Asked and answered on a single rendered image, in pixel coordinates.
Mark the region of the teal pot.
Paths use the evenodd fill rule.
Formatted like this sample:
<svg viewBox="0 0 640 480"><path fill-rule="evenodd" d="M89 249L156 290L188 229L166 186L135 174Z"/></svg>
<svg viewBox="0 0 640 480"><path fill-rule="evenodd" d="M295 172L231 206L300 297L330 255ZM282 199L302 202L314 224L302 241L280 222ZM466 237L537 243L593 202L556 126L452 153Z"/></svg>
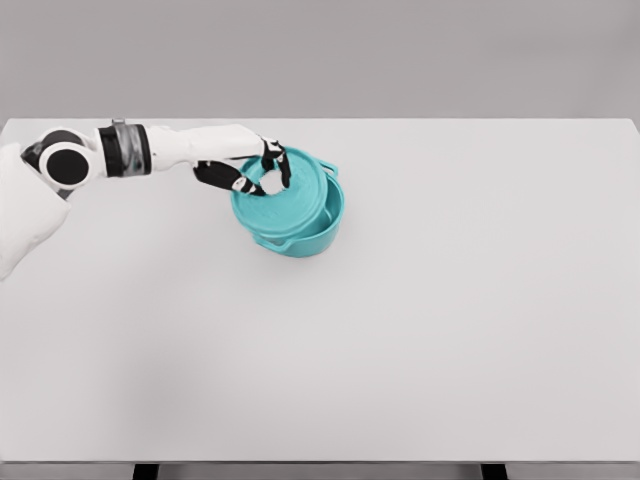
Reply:
<svg viewBox="0 0 640 480"><path fill-rule="evenodd" d="M290 186L274 195L234 192L233 212L255 243L289 257L308 257L333 242L344 212L338 168L296 148L287 150Z"/></svg>

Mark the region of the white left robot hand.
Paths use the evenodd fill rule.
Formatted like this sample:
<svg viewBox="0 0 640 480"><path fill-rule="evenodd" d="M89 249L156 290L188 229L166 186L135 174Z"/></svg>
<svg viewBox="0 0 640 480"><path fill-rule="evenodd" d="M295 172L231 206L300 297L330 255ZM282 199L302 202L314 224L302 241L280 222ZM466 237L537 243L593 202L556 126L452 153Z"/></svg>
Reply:
<svg viewBox="0 0 640 480"><path fill-rule="evenodd" d="M232 165L258 157L265 174L280 172L280 190L290 187L291 167L286 148L240 124L201 127L186 131L189 160L195 178L206 185L244 195L268 196L259 181L254 182Z"/></svg>

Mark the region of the teal pot lid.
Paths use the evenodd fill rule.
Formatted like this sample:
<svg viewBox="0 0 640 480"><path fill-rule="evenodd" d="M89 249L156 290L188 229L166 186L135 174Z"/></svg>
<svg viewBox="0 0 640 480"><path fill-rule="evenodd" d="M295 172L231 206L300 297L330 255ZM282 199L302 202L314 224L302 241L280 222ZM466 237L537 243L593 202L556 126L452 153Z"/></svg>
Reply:
<svg viewBox="0 0 640 480"><path fill-rule="evenodd" d="M287 155L292 173L288 189L261 197L231 196L233 212L244 228L278 241L315 234L330 223L325 210L328 180L321 164L296 148L289 148Z"/></svg>

